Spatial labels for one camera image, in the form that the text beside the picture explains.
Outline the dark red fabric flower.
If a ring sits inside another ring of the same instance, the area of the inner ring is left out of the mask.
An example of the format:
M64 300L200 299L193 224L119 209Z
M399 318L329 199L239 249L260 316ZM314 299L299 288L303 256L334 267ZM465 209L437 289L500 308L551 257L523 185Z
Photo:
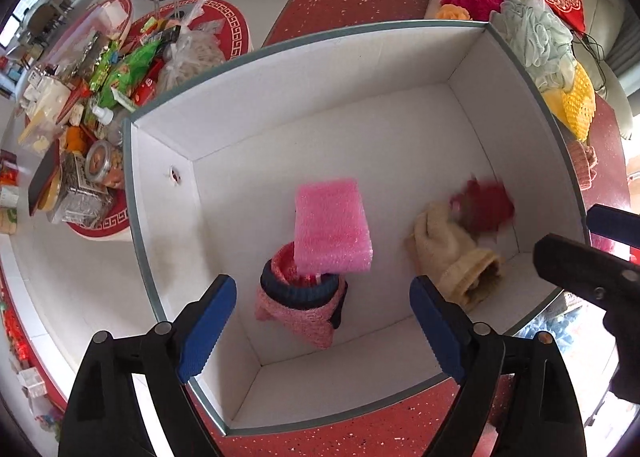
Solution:
M501 180L471 178L449 202L457 222L474 237L497 235L515 215L514 203Z

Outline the pink foam sponge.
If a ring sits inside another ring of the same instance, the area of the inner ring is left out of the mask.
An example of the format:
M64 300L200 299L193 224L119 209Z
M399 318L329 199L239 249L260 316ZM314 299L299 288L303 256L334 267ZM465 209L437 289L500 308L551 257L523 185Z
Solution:
M367 272L372 258L370 229L356 180L326 180L297 188L294 261L299 274Z

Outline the light blue fluffy cloth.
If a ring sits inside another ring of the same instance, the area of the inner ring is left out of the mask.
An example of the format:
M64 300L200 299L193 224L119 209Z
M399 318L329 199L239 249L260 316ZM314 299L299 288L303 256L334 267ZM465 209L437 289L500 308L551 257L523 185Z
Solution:
M524 327L518 330L516 336L522 339L533 339L539 331L547 331L560 352L566 351L573 344L573 337L570 334L570 325L577 317L577 309L570 309L563 298L554 301L535 318L529 321Z

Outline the beige knitted hat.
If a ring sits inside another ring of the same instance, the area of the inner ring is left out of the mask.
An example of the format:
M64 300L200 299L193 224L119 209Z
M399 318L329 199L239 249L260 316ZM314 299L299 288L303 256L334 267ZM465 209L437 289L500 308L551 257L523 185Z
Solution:
M416 275L465 312L472 311L500 284L502 258L480 247L450 216L446 202L430 202L413 223L405 245Z

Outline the pink ribbed knitted hat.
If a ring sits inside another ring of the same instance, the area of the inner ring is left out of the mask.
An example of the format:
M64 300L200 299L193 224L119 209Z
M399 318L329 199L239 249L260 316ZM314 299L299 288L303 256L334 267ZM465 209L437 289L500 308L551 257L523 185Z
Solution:
M591 188L593 181L597 177L596 166L598 158L593 147L586 145L579 140L572 140L567 144L567 151L570 154L577 182L581 190Z

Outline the pink navy knitted hat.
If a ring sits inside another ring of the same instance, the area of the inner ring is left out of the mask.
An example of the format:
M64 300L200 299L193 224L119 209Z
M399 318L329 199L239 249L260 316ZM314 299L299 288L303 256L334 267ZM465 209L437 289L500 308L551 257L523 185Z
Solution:
M294 243L288 243L262 269L255 318L277 321L316 349L325 350L341 327L347 291L347 281L340 275L299 275Z

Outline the yellow knitted item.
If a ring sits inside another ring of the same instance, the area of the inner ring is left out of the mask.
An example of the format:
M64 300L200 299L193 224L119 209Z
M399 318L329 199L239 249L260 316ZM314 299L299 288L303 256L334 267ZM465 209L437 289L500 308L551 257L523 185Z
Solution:
M560 120L579 142L588 139L590 126L596 114L596 93L592 82L580 62L576 64L574 84L570 91L562 88L542 93L553 116Z

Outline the large white storage box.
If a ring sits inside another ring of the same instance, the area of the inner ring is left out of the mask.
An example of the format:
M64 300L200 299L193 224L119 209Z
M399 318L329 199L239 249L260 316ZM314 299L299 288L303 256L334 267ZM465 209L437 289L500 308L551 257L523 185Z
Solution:
M314 427L436 385L423 263L514 333L558 294L535 243L586 243L555 117L490 24L408 20L229 60L134 114L126 197L151 307L227 275L181 377L225 435Z

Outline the glass square jar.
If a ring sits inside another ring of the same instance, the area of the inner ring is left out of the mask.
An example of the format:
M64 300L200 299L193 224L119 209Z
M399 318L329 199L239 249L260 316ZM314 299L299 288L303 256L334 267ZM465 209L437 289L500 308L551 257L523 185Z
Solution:
M61 188L53 209L47 213L49 221L94 229L113 208L114 197L105 186L88 180L85 158L80 154L66 154L61 168Z

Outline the clear jar of nuts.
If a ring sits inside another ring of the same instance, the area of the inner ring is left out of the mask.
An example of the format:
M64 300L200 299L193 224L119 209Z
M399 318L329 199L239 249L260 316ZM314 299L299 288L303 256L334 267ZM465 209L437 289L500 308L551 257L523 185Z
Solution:
M85 173L91 183L122 189L125 186L124 156L111 143L98 140L88 151Z

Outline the light green bath pouf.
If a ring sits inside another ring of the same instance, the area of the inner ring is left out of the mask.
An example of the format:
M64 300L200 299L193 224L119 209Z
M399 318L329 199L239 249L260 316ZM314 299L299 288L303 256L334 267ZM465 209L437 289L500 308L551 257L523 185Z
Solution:
M545 0L502 0L491 24L541 93L574 85L573 35Z

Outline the white spray bottle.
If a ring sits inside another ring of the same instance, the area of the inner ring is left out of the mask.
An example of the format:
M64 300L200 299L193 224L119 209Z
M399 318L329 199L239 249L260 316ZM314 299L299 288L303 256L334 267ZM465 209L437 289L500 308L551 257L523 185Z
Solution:
M100 125L99 136L101 138L117 135L127 114L127 111L122 108L110 109L98 105L94 105L91 112Z

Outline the orange fabric flower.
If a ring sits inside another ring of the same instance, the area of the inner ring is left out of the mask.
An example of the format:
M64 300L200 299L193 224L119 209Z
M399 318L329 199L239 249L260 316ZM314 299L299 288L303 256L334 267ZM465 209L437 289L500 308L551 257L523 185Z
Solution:
M440 6L435 18L443 20L472 20L471 15L464 7L454 4L444 4Z

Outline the green snack packet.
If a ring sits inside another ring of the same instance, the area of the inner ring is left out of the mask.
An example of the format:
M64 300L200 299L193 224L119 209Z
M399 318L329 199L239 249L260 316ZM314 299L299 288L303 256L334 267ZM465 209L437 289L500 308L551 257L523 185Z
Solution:
M107 75L100 91L91 99L91 106L112 109L116 105L113 91L130 96L148 73L152 61L162 45L161 40L150 41L122 58Z

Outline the bag of peanuts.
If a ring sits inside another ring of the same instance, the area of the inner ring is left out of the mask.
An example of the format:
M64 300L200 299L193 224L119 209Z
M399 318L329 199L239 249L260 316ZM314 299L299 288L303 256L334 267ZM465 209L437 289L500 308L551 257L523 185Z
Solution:
M165 64L157 78L157 93L166 93L203 72L226 61L217 35L224 27L223 20L209 20L194 27L193 23L205 13L208 0L197 0L179 24L178 38L163 52Z

